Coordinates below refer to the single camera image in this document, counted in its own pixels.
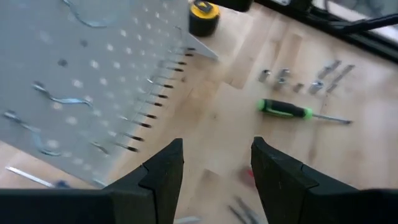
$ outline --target wooden surface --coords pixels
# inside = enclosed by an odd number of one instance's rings
[[[136,135],[141,150],[126,152],[109,177],[117,179],[135,169],[174,138],[183,138],[184,175],[176,217],[196,215],[201,223],[239,223],[226,206],[233,195],[248,203],[264,220],[258,194],[238,179],[250,163],[254,136],[311,167],[359,189],[398,187],[398,74],[397,66],[254,4],[248,13],[221,9],[220,26],[202,41],[220,56],[215,62],[201,55],[187,57],[184,73],[175,76],[170,99],[148,120],[152,129]],[[331,94],[309,95],[317,72],[333,60],[356,68]],[[276,73],[289,67],[289,85],[273,91]],[[266,83],[257,78],[263,69],[274,74]],[[334,73],[326,78],[335,77]],[[304,83],[300,93],[292,85]],[[313,108],[314,113],[352,119],[351,126],[321,120],[302,121],[264,116],[256,101],[272,98]],[[51,182],[80,180],[32,161],[2,146],[1,164],[23,168]],[[0,174],[1,187],[40,187],[10,172]]]

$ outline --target metal hook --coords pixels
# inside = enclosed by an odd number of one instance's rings
[[[87,100],[82,100],[78,98],[56,98],[51,93],[45,89],[44,85],[41,82],[34,82],[33,88],[39,92],[41,92],[45,97],[48,99],[55,101],[57,103],[61,104],[80,104],[83,103],[87,106],[89,106],[91,109],[93,109],[93,105],[87,101]]]
[[[30,126],[25,121],[21,120],[15,111],[8,110],[3,113],[3,116],[28,129],[32,133],[33,143],[39,152],[48,156],[61,156],[60,152],[54,152],[46,149],[43,145],[42,138],[40,137],[40,129]]]
[[[103,19],[103,21],[101,22],[97,22],[97,21],[85,21],[84,19],[81,18],[81,16],[79,15],[78,11],[77,11],[77,7],[70,2],[69,0],[62,0],[63,3],[65,3],[69,8],[70,11],[72,12],[72,14],[76,17],[76,19],[81,22],[82,24],[91,27],[91,28],[105,28],[109,25],[111,25],[112,23],[114,23],[117,20],[117,16],[116,15],[110,15],[108,17],[105,17]]]

